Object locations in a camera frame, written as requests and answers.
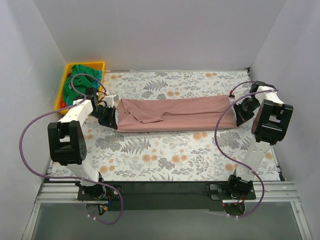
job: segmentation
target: green cloth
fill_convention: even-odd
[[[76,74],[90,74],[95,78],[99,78],[100,71],[81,64],[75,64],[72,67],[71,76],[67,78],[63,87],[63,101],[66,103],[67,106],[72,105],[76,96],[80,95],[79,93],[75,92],[71,87],[71,79]],[[74,87],[83,94],[86,93],[86,88],[96,88],[97,84],[98,83],[92,77],[84,75],[77,76],[73,80]]]

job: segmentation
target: yellow basket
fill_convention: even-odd
[[[56,97],[56,101],[55,101],[54,110],[59,110],[60,109],[60,100],[64,96],[64,91],[63,90],[64,90],[65,82],[67,80],[67,75],[72,72],[72,67],[75,64],[81,64],[81,65],[84,65],[86,67],[102,71],[101,83],[103,84],[103,82],[104,82],[105,67],[106,67],[106,64],[105,64],[104,61],[68,63],[66,65],[66,67],[65,67],[65,70],[64,70],[63,78],[62,78],[62,81],[61,81],[61,84],[60,84],[59,93],[58,93],[58,96]],[[99,87],[99,91],[103,92],[102,86]],[[62,115],[66,115],[68,111],[69,111],[69,109],[65,109],[65,110],[60,111],[59,113],[61,113]]]

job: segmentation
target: yellow bin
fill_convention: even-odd
[[[65,82],[67,80],[67,75],[72,72],[72,67],[75,64],[82,64],[82,65],[84,65],[86,67],[102,71],[101,83],[104,82],[105,67],[106,67],[106,64],[105,64],[104,61],[68,63],[66,65],[66,67],[65,67],[65,70],[64,70],[63,78],[62,78],[62,81],[61,81],[61,84],[60,84],[59,93],[58,93],[58,96],[56,97],[56,101],[55,101],[54,110],[59,110],[60,109],[60,100],[64,96],[63,89],[64,89]],[[103,92],[102,86],[99,87],[99,91]],[[69,111],[69,109],[65,109],[65,110],[60,111],[59,113],[61,113],[62,115],[66,115],[68,111]]]

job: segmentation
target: gray floor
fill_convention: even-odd
[[[246,208],[256,203],[247,203]],[[112,226],[87,218],[82,203],[41,204],[33,240],[300,240],[290,202],[263,202],[256,212],[235,221],[206,210],[128,210]],[[106,212],[111,220],[117,212]]]

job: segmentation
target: red cloth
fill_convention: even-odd
[[[118,104],[118,131],[125,133],[214,130],[222,112],[230,105],[228,95],[195,98],[136,100]],[[230,109],[219,129],[236,128]]]

